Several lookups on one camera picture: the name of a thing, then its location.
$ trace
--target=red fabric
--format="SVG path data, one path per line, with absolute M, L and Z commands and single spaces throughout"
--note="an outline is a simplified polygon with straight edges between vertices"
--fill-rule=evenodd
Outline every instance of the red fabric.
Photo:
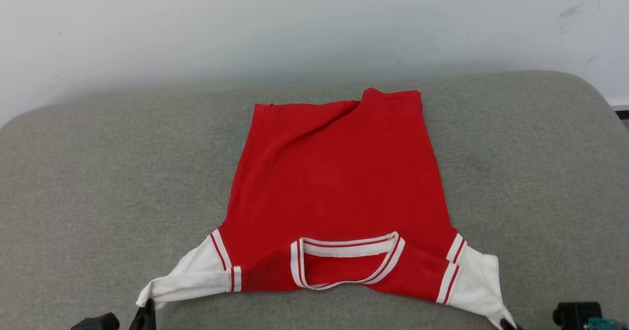
M 369 88 L 361 101 L 256 105 L 219 230 L 231 263 L 242 267 L 243 291 L 297 289 L 289 261 L 299 238 L 350 241 L 397 231 L 407 246 L 383 284 L 436 299 L 457 232 L 420 93 Z M 325 259 L 306 255 L 311 285 L 364 278 L 382 260 Z M 410 268 L 431 290 L 396 288 L 391 277 L 411 278 Z

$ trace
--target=white stripe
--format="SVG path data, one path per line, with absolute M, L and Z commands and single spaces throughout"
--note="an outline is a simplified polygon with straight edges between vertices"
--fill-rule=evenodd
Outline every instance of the white stripe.
M 456 256 L 457 258 L 454 259 L 454 263 L 456 263 L 458 265 L 458 261 L 461 260 L 461 255 L 463 255 L 463 252 L 465 251 L 465 247 L 467 247 L 467 241 L 463 240 L 463 246 L 461 247 L 461 252 L 459 252 L 459 254 Z
M 385 240 L 368 245 L 356 245 L 355 247 L 319 247 L 304 243 L 306 254 L 328 258 L 358 258 L 389 252 L 395 240 Z
M 240 267 L 234 267 L 234 292 L 240 292 L 242 289 L 242 270 Z
M 382 270 L 382 272 L 376 278 L 374 278 L 373 280 L 363 282 L 363 283 L 366 285 L 372 285 L 376 282 L 380 282 L 383 278 L 385 278 L 391 272 L 391 270 L 393 270 L 395 265 L 397 265 L 405 244 L 406 244 L 406 241 L 404 241 L 404 238 L 400 237 L 400 242 L 398 243 L 398 247 L 393 252 L 393 256 L 391 256 L 391 261 L 389 261 L 389 264 L 387 265 L 387 267 L 384 268 L 384 270 Z
M 301 284 L 304 285 L 306 288 L 316 290 L 316 288 L 308 285 L 308 281 L 306 281 L 306 267 L 304 266 L 304 239 L 300 238 L 297 243 L 300 243 L 301 245 L 300 253 L 297 255 L 297 261 L 299 262 L 299 268 L 301 268 L 301 277 L 303 279 L 303 283 Z
M 295 284 L 301 288 L 306 286 L 299 280 L 299 254 L 297 254 L 297 242 L 290 243 L 290 273 L 292 274 L 292 280 Z
M 454 263 L 454 257 L 457 255 L 458 247 L 461 246 L 462 242 L 463 242 L 463 237 L 457 233 L 457 236 L 454 237 L 454 241 L 452 242 L 452 245 L 450 246 L 450 250 L 448 251 L 448 254 L 445 256 L 446 260 L 448 260 L 451 263 Z
M 385 241 L 385 240 L 390 240 L 395 238 L 396 236 L 396 232 L 393 233 L 389 233 L 386 236 L 382 236 L 382 237 L 376 237 L 376 238 L 368 238 L 366 240 L 355 240 L 355 241 L 318 241 L 318 240 L 313 240 L 310 238 L 303 238 L 305 243 L 315 243 L 315 244 L 319 244 L 319 245 L 352 245 L 352 244 L 359 244 L 359 243 L 371 243 L 371 242 L 378 242 L 378 241 Z
M 216 241 L 216 246 L 218 247 L 218 252 L 220 252 L 223 257 L 223 261 L 225 262 L 225 268 L 227 271 L 231 272 L 231 261 L 229 260 L 229 254 L 227 254 L 227 250 L 225 249 L 225 245 L 223 244 L 223 238 L 221 238 L 221 232 L 216 229 L 216 231 L 212 232 L 214 236 L 214 241 Z
M 454 276 L 454 272 L 457 270 L 456 264 L 449 263 L 448 267 L 445 268 L 445 272 L 443 273 L 443 278 L 441 280 L 441 286 L 439 287 L 439 296 L 436 297 L 436 303 L 443 303 L 445 301 L 445 297 L 448 294 L 448 288 L 450 287 L 450 281 L 452 281 L 452 276 Z
M 231 268 L 227 270 L 225 274 L 227 275 L 227 284 L 225 285 L 227 290 L 225 291 L 225 293 L 229 293 L 231 292 Z
M 398 238 L 400 238 L 400 243 L 404 243 L 404 240 L 398 236 L 397 232 L 393 232 L 393 234 L 391 234 L 393 236 L 393 240 L 391 243 L 391 247 L 389 249 L 389 251 L 387 252 L 387 254 L 384 256 L 384 259 L 382 260 L 382 263 L 380 263 L 380 266 L 373 272 L 373 274 L 371 274 L 370 276 L 368 276 L 367 278 L 364 278 L 362 280 L 358 280 L 358 281 L 339 281 L 339 282 L 335 282 L 335 283 L 330 283 L 329 285 L 326 286 L 321 286 L 321 285 L 317 285 L 315 287 L 313 287 L 313 289 L 316 290 L 326 290 L 328 288 L 332 288 L 335 287 L 337 285 L 340 285 L 341 283 L 368 283 L 368 281 L 373 280 L 377 275 L 380 274 L 380 270 L 382 270 L 382 268 L 384 268 L 385 265 L 387 264 L 387 261 L 389 261 L 391 259 L 391 257 L 393 256 L 395 250 L 393 250 L 393 247 L 395 247 L 396 242 L 398 241 Z

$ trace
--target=gray cushion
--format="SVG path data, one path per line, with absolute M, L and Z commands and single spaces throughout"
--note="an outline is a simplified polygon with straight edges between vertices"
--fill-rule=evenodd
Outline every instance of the gray cushion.
M 94 100 L 0 130 L 2 328 L 126 329 L 149 280 L 225 217 L 256 102 L 418 89 L 454 227 L 499 256 L 505 304 L 552 329 L 559 301 L 629 320 L 629 135 L 599 93 L 546 71 Z M 358 285 L 168 305 L 172 329 L 490 329 L 485 319 Z

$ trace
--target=sleeve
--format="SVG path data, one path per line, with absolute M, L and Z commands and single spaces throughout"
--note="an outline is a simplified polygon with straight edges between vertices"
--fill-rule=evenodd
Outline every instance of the sleeve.
M 458 265 L 407 243 L 395 268 L 373 290 L 424 299 L 485 316 L 501 329 L 501 319 L 515 326 L 503 304 L 496 256 L 465 245 Z
M 235 290 L 240 290 L 240 267 L 230 266 L 226 271 L 221 258 L 211 238 L 206 238 L 181 258 L 170 274 L 149 282 L 140 292 L 136 305 L 144 307 L 151 298 L 155 308 L 161 309 L 174 301 L 233 292 L 234 283 Z

